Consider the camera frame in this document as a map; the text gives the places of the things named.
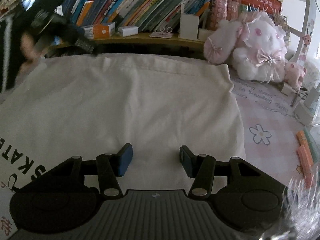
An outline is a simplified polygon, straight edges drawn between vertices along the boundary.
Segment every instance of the pink bow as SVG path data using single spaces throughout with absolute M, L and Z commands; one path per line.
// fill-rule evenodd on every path
M 279 80 L 279 74 L 276 70 L 276 67 L 278 64 L 281 63 L 281 56 L 282 56 L 282 51 L 281 50 L 277 50 L 276 52 L 272 53 L 271 55 L 266 54 L 263 49 L 258 49 L 257 52 L 257 61 L 258 64 L 256 65 L 257 67 L 262 66 L 265 62 L 267 62 L 270 67 L 271 67 L 271 73 L 270 73 L 270 77 L 268 80 L 268 83 L 270 81 L 273 81 L 274 78 L 273 76 L 275 75 L 276 78 Z
M 210 43 L 211 43 L 211 46 L 212 46 L 212 53 L 213 53 L 213 56 L 221 56 L 221 53 L 222 53 L 222 48 L 221 47 L 216 47 L 212 40 L 210 39 L 210 37 L 208 37 Z
M 281 62 L 281 56 L 282 56 L 282 51 L 277 50 L 276 52 L 272 53 L 271 55 L 265 53 L 263 49 L 258 49 L 257 52 L 257 67 L 262 66 L 265 62 L 267 62 L 270 66 L 273 64 L 278 64 Z

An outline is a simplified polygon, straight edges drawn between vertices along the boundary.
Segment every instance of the wooden shelf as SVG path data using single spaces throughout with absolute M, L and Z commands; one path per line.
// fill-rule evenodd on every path
M 174 46 L 183 46 L 189 47 L 196 50 L 203 50 L 203 41 L 192 41 L 178 38 L 177 34 L 174 34 L 172 38 L 152 38 L 149 37 L 150 33 L 139 33 L 137 35 L 128 36 L 128 37 L 120 37 L 114 34 L 110 38 L 105 39 L 96 39 L 97 44 L 111 44 L 111 43 L 137 43 L 137 44 L 163 44 L 163 45 L 174 45 Z M 50 46 L 50 49 L 58 49 L 70 47 L 68 43 L 62 43 L 56 46 Z

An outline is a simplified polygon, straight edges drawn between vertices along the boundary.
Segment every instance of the ribbed gray surface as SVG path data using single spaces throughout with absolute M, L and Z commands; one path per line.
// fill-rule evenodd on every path
M 208 203 L 188 199 L 182 190 L 129 190 L 120 200 L 105 201 L 79 228 L 54 235 L 19 230 L 10 240 L 235 240 L 234 233 Z

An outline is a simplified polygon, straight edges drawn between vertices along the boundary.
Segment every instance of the metal rivet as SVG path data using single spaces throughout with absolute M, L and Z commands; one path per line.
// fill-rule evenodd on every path
M 103 193 L 106 196 L 115 197 L 115 196 L 118 196 L 120 192 L 116 188 L 107 188 L 103 191 Z
M 191 193 L 195 196 L 205 196 L 208 192 L 204 188 L 197 187 L 194 188 Z

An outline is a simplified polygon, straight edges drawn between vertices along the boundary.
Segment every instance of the white charger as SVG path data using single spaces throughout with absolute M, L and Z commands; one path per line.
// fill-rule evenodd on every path
M 118 28 L 119 35 L 121 37 L 136 35 L 139 33 L 139 29 L 137 26 L 126 26 Z

